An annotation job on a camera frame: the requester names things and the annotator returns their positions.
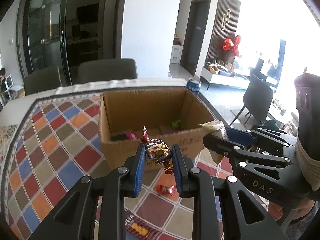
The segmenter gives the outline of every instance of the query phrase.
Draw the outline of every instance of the cardboard box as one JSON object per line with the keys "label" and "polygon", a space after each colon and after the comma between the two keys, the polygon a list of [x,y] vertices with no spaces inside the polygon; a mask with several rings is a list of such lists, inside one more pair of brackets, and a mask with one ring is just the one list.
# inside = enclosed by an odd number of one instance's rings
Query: cardboard box
{"label": "cardboard box", "polygon": [[[177,118],[181,120],[180,130],[171,133],[171,122]],[[196,125],[214,119],[205,104],[185,88],[105,92],[99,118],[102,151],[111,169],[123,166],[129,156],[135,155],[141,141],[111,141],[111,137],[130,130],[140,138],[146,126],[149,138],[161,139],[170,148],[178,143],[184,156],[195,158],[204,147],[205,135],[203,128]],[[147,160],[146,170],[160,168],[161,165]]]}

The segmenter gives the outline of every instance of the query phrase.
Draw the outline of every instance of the sliding door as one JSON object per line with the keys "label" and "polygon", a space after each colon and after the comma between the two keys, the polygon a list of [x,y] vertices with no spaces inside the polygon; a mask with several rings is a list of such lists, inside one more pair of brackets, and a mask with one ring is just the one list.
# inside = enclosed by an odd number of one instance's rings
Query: sliding door
{"label": "sliding door", "polygon": [[24,50],[28,74],[56,66],[63,85],[71,85],[65,48],[66,0],[27,0]]}

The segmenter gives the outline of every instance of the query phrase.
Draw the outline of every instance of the white wall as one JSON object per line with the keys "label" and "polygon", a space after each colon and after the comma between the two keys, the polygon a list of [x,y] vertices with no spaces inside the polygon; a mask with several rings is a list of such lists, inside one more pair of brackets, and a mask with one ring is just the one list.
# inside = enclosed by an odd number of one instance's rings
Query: white wall
{"label": "white wall", "polygon": [[20,0],[15,0],[0,23],[1,65],[11,74],[15,85],[23,85],[16,44],[17,13]]}
{"label": "white wall", "polygon": [[122,57],[133,58],[139,78],[168,76],[180,0],[125,0]]}
{"label": "white wall", "polygon": [[[185,35],[186,35],[191,1],[193,0],[180,0],[180,10],[179,10],[179,15],[177,20],[176,33],[178,33],[178,37],[181,41],[182,46],[183,46]],[[205,29],[202,48],[201,48],[199,61],[196,68],[195,75],[197,77],[200,77],[201,75],[201,70],[207,56],[212,29],[213,29],[214,18],[216,15],[217,3],[218,3],[218,0],[211,0],[211,3],[210,3],[207,27]]]}

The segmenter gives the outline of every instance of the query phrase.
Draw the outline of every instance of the beige strap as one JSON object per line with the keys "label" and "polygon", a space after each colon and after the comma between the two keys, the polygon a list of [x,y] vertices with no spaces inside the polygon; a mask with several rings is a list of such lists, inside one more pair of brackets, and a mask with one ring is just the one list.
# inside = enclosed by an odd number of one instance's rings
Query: beige strap
{"label": "beige strap", "polygon": [[303,149],[298,136],[295,146],[295,153],[303,176],[311,185],[312,190],[318,190],[320,188],[320,161],[316,161],[309,157],[309,155]]}

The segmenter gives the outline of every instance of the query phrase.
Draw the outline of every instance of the blue soda can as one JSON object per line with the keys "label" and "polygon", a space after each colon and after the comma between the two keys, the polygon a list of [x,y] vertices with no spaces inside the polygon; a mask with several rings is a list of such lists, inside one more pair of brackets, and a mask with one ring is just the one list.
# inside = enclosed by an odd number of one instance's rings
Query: blue soda can
{"label": "blue soda can", "polygon": [[196,96],[198,96],[201,83],[193,78],[189,78],[186,87],[188,90],[191,90]]}

